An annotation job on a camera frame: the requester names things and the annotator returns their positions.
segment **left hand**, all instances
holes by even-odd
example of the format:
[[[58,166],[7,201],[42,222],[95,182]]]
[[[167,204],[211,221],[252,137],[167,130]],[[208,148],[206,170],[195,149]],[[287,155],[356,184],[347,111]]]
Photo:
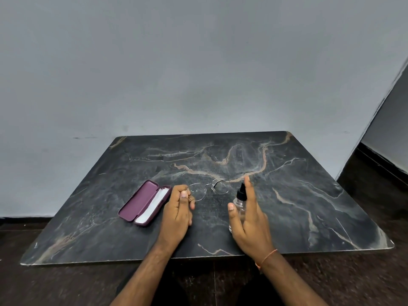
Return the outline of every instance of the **left hand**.
[[[193,223],[193,214],[188,208],[194,209],[194,198],[187,185],[174,186],[170,200],[164,206],[163,219],[157,243],[165,247],[171,254],[186,235],[187,229]]]

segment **white wall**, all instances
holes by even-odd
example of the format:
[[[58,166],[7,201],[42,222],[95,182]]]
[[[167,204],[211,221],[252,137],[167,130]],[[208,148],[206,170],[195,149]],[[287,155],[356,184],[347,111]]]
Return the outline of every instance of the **white wall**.
[[[362,142],[408,173],[408,70],[395,84]]]
[[[336,177],[408,55],[407,7],[0,0],[0,216],[54,215],[121,135],[289,130]]]

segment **bottle cap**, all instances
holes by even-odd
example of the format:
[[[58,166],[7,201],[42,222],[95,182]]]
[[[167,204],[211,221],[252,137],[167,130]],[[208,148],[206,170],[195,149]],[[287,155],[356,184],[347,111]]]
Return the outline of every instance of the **bottle cap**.
[[[245,184],[244,183],[241,184],[241,188],[237,191],[237,199],[239,199],[241,201],[246,201],[247,200],[246,191],[245,191]]]

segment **leg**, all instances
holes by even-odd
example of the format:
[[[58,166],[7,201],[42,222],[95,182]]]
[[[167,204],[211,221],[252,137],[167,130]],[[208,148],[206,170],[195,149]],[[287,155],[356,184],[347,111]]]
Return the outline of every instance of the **leg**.
[[[137,268],[133,269],[125,279],[120,282],[116,289],[116,296],[122,291],[136,270]],[[184,289],[174,278],[171,277],[170,272],[165,270],[162,279],[159,282],[159,286],[156,289],[151,305],[165,305],[169,302],[175,302],[178,306],[189,305],[187,294]]]
[[[265,275],[253,277],[241,290],[237,306],[248,305],[274,305],[284,306],[279,294]]]

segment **spray bottle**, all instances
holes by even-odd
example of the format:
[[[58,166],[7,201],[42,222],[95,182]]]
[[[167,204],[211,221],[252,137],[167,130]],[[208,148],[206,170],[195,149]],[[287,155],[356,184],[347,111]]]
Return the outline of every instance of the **spray bottle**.
[[[239,218],[241,222],[244,223],[245,221],[245,211],[247,209],[247,197],[245,191],[245,184],[241,184],[241,188],[237,191],[237,197],[232,201],[234,205],[237,207]]]

